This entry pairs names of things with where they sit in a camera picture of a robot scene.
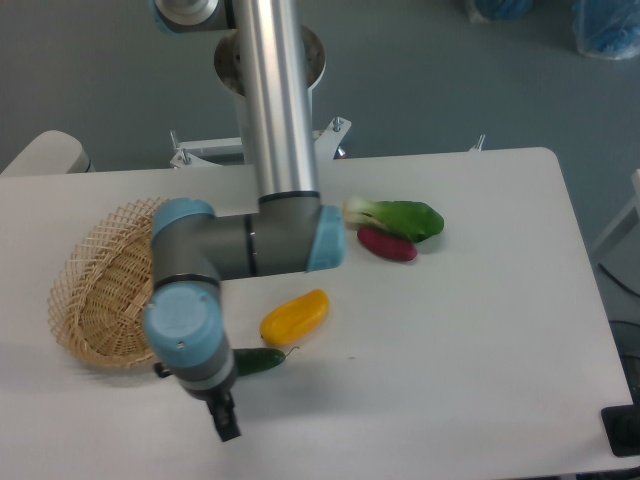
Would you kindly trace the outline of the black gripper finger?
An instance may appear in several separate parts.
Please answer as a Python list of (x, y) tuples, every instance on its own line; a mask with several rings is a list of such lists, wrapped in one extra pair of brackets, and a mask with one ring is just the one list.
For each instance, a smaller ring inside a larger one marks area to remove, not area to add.
[(226, 392), (223, 396), (209, 399), (206, 404), (222, 442), (228, 442), (241, 436), (235, 415), (235, 403), (230, 392)]

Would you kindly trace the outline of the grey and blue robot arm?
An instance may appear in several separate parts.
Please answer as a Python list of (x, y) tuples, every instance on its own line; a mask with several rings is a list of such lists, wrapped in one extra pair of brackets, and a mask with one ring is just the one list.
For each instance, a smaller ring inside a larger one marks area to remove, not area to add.
[(179, 198), (155, 213), (152, 296), (143, 317), (149, 346), (182, 388), (203, 401), (222, 441), (237, 438), (235, 354), (223, 324), (225, 280), (311, 272), (346, 255), (340, 210), (317, 182), (303, 50), (292, 1), (157, 1), (173, 32), (215, 29), (223, 14), (239, 43), (247, 104), (243, 149), (256, 172), (258, 209), (217, 216), (206, 202)]

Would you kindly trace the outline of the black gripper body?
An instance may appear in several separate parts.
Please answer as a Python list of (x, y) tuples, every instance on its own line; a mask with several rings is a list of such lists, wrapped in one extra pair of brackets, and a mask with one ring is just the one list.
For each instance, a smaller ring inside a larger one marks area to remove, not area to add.
[(231, 393), (237, 379), (234, 361), (206, 361), (186, 368), (172, 368), (163, 362), (156, 362), (153, 371), (159, 378), (175, 376), (191, 397), (205, 404), (209, 399)]

